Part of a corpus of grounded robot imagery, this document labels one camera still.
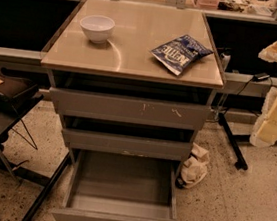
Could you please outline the blue Kettle chip bag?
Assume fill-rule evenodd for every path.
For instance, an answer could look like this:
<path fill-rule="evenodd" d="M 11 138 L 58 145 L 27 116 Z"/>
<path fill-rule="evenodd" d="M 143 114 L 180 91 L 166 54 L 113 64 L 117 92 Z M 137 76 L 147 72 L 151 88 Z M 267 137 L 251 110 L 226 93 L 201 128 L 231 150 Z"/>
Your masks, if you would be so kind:
<path fill-rule="evenodd" d="M 170 72 L 178 76 L 197 59 L 211 55 L 212 51 L 190 35 L 182 35 L 156 48 L 151 53 L 166 66 Z"/>

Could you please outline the grey drawer cabinet with top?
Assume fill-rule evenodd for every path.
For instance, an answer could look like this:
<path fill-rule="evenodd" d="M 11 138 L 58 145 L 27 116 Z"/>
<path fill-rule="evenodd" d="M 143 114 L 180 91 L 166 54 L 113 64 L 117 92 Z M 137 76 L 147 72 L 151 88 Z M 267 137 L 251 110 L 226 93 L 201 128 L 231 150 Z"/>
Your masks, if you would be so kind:
<path fill-rule="evenodd" d="M 84 35 L 80 20 L 91 15 L 103 15 L 115 22 L 113 34 L 106 42 L 94 43 Z M 200 11 L 178 10 L 153 4 L 85 0 L 73 20 L 42 58 L 41 64 L 47 70 L 51 87 L 58 89 L 188 103 L 210 109 L 215 92 L 223 88 L 225 83 L 216 54 L 196 60 L 182 74 L 175 76 L 151 53 L 155 47 L 182 35 L 192 36 L 208 49 L 215 47 L 207 21 Z M 61 132 L 72 128 L 193 144 L 201 130 L 130 124 L 63 114 L 58 116 L 62 125 Z M 87 150 L 67 148 L 72 155 Z M 168 161 L 177 170 L 185 160 L 187 159 Z"/>

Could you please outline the grey open bottom drawer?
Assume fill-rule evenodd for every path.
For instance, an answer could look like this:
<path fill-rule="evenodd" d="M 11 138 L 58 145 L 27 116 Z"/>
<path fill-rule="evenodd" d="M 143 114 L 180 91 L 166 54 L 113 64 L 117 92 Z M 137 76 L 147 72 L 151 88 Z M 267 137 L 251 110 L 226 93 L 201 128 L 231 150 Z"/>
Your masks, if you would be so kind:
<path fill-rule="evenodd" d="M 171 161 L 81 151 L 57 221 L 179 221 Z"/>

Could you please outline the grey middle drawer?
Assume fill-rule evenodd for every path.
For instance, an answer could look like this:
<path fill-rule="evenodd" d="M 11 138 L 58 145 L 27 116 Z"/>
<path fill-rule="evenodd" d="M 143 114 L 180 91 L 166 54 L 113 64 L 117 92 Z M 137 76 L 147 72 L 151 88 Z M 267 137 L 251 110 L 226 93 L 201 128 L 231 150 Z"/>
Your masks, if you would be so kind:
<path fill-rule="evenodd" d="M 106 134 L 104 132 L 88 132 L 67 128 L 62 130 L 65 144 L 70 148 L 79 148 L 127 155 L 136 155 L 168 160 L 181 161 L 187 159 L 192 143 L 153 140 L 144 137 L 129 137 Z"/>

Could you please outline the grey top drawer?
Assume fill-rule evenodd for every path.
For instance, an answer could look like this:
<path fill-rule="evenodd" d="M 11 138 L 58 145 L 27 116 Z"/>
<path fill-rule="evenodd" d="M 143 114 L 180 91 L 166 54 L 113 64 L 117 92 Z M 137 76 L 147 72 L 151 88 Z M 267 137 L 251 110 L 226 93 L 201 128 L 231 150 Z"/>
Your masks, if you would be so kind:
<path fill-rule="evenodd" d="M 197 131 L 202 128 L 210 114 L 208 107 L 195 104 L 139 99 L 56 87 L 51 87 L 49 91 L 56 112 L 64 116 Z"/>

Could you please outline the black power adapter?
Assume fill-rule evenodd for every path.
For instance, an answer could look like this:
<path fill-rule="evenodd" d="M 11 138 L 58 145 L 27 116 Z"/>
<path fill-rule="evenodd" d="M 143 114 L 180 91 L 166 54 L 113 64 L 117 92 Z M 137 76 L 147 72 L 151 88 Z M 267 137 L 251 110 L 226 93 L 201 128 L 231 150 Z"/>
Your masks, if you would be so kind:
<path fill-rule="evenodd" d="M 265 80 L 267 80 L 268 78 L 270 78 L 270 75 L 267 74 L 267 73 L 262 72 L 262 73 L 259 73 L 259 74 L 255 74 L 255 75 L 251 78 L 251 80 L 252 80 L 252 81 L 255 81 L 255 82 L 260 82 L 260 81 L 265 81 Z"/>

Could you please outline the white spray bottle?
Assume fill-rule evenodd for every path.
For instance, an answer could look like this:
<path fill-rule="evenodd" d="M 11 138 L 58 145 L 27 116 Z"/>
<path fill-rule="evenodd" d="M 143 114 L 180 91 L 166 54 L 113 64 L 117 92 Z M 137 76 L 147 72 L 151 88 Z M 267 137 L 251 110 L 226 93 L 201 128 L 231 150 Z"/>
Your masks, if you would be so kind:
<path fill-rule="evenodd" d="M 227 48 L 227 49 L 224 49 L 223 51 L 221 51 L 219 59 L 220 59 L 220 62 L 222 64 L 222 68 L 224 70 L 226 70 L 228 65 L 229 65 L 230 60 L 232 59 L 232 50 L 231 50 L 231 48 Z"/>

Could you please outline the white ceramic bowl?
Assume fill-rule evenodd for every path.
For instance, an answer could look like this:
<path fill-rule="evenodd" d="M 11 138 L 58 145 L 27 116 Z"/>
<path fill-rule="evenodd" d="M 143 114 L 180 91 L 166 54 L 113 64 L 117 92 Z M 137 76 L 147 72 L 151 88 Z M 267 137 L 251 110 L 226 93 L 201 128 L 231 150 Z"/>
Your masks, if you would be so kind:
<path fill-rule="evenodd" d="M 115 22 L 103 15 L 91 15 L 80 20 L 80 27 L 91 42 L 103 43 L 113 34 Z"/>

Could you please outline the black tray with tan note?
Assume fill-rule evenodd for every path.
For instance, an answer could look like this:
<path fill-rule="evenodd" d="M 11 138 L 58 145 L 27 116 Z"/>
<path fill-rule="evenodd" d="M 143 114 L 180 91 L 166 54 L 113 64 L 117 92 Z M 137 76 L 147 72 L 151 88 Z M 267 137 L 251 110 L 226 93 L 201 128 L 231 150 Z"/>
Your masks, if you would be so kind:
<path fill-rule="evenodd" d="M 0 111 L 15 112 L 38 92 L 38 85 L 30 79 L 9 76 L 0 68 Z"/>

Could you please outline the dark side table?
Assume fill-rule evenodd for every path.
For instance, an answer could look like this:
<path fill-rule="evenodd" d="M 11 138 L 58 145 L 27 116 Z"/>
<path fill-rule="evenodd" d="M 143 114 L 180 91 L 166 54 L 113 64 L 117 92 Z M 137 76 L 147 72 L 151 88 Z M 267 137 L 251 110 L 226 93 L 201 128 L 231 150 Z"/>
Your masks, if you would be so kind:
<path fill-rule="evenodd" d="M 43 95 L 38 92 L 33 97 L 30 97 L 27 102 L 22 105 L 20 110 L 16 113 L 7 114 L 0 111 L 0 143 L 1 139 L 5 139 L 5 135 L 8 131 L 14 127 L 23 117 L 33 109 L 42 99 Z M 70 164 L 69 155 L 65 155 L 63 161 L 58 165 L 51 177 L 46 177 L 42 174 L 37 174 L 34 171 L 27 168 L 21 168 L 20 165 L 15 165 L 3 154 L 0 148 L 0 171 L 7 172 L 13 178 L 14 181 L 20 183 L 21 179 L 25 179 L 35 184 L 41 185 L 42 190 L 37 199 L 33 202 L 30 209 L 27 210 L 24 218 L 21 221 L 32 221 L 35 218 L 36 212 L 39 210 L 42 203 L 45 201 L 47 195 L 49 195 L 53 186 L 55 186 L 60 175 L 65 170 L 66 166 Z"/>

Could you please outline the black table leg frame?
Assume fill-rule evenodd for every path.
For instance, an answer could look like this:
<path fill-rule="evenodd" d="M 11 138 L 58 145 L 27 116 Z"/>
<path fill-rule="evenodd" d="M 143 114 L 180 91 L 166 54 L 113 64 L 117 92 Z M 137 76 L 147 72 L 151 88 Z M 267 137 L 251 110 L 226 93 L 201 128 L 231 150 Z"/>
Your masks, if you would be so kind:
<path fill-rule="evenodd" d="M 241 169 L 241 170 L 247 170 L 248 164 L 244 160 L 244 157 L 242 155 L 242 152 L 240 151 L 238 143 L 239 142 L 243 142 L 243 143 L 248 142 L 249 136 L 244 135 L 244 134 L 240 134 L 240 135 L 233 134 L 228 125 L 228 122 L 224 116 L 225 115 L 221 114 L 221 113 L 218 115 L 218 123 L 224 128 L 227 138 L 229 140 L 229 143 L 232 146 L 234 154 L 236 155 L 235 168 Z"/>

